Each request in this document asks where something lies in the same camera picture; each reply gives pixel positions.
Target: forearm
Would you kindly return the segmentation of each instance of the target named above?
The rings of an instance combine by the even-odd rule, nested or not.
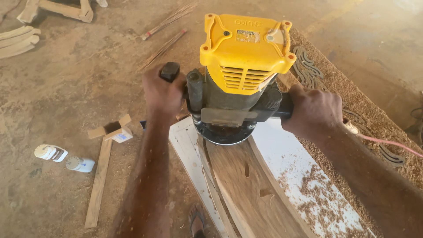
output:
[[[347,180],[386,237],[419,237],[423,233],[420,190],[387,167],[356,136],[337,128],[317,146]]]
[[[166,116],[152,114],[147,119],[140,158],[128,180],[113,237],[170,237],[169,127]]]

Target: white glue bottle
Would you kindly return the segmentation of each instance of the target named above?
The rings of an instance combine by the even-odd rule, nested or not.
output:
[[[70,157],[66,161],[66,168],[70,170],[76,170],[79,172],[88,173],[88,172],[91,172],[91,170],[93,170],[95,163],[96,162],[93,161],[92,159],[79,158],[79,157],[73,156],[73,157]]]
[[[61,162],[68,155],[68,151],[55,145],[42,144],[35,149],[34,155],[45,160]]]

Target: broom stick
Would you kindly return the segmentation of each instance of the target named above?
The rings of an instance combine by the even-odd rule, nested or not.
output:
[[[180,9],[176,10],[172,15],[170,15],[166,20],[160,23],[158,26],[154,27],[153,29],[147,31],[144,35],[141,36],[141,39],[146,40],[152,34],[156,33],[157,31],[165,28],[170,23],[178,20],[179,18],[187,15],[188,13],[192,12],[194,8],[198,5],[198,3],[189,3]]]
[[[173,45],[179,38],[187,32],[186,30],[181,30],[176,36],[166,42],[160,49],[154,52],[150,57],[148,57],[144,63],[138,68],[138,71],[141,71],[148,67],[157,57],[161,56],[171,45]]]

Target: cardboard box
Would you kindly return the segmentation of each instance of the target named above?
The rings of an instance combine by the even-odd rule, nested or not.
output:
[[[117,122],[110,122],[109,124],[103,127],[99,127],[94,130],[89,130],[88,137],[92,139],[99,136],[104,136],[104,140],[112,139],[118,143],[122,143],[133,137],[131,130],[125,126],[130,121],[131,117],[129,116],[129,114],[126,114]]]

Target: brand logo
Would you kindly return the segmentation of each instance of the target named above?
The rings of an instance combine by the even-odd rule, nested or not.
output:
[[[235,20],[235,24],[237,24],[237,25],[255,26],[255,27],[260,27],[261,26],[261,22],[246,21],[246,20]]]

